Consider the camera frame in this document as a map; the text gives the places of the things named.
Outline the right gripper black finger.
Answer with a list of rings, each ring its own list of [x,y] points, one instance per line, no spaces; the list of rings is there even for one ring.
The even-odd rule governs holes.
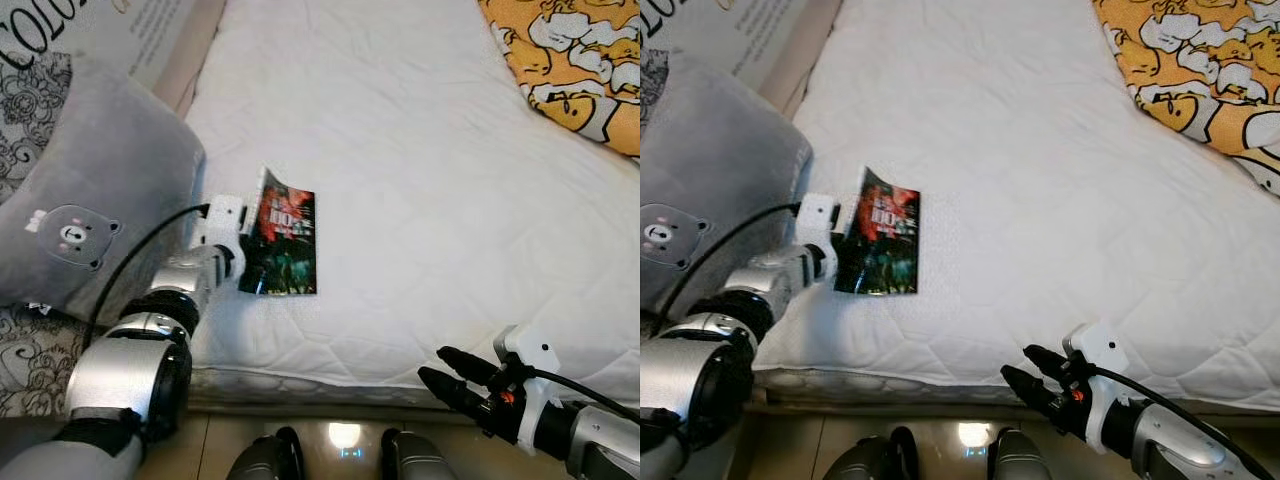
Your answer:
[[[1061,392],[1047,388],[1042,378],[1010,365],[1004,365],[1000,374],[1025,406],[1046,416],[1050,421],[1065,419],[1065,397]]]
[[[444,376],[444,380],[451,381],[451,388],[461,388],[466,381],[483,387],[494,387],[500,378],[500,369],[498,366],[470,352],[445,346],[436,351],[436,356],[461,375],[461,380],[453,379],[449,375]]]
[[[1053,379],[1059,385],[1073,385],[1078,378],[1073,371],[1071,360],[1043,346],[1032,344],[1021,349],[1041,372]]]
[[[486,404],[486,398],[474,392],[466,381],[426,366],[421,366],[417,375],[421,383],[451,410],[467,416],[477,425],[485,425],[492,420],[492,408]]]

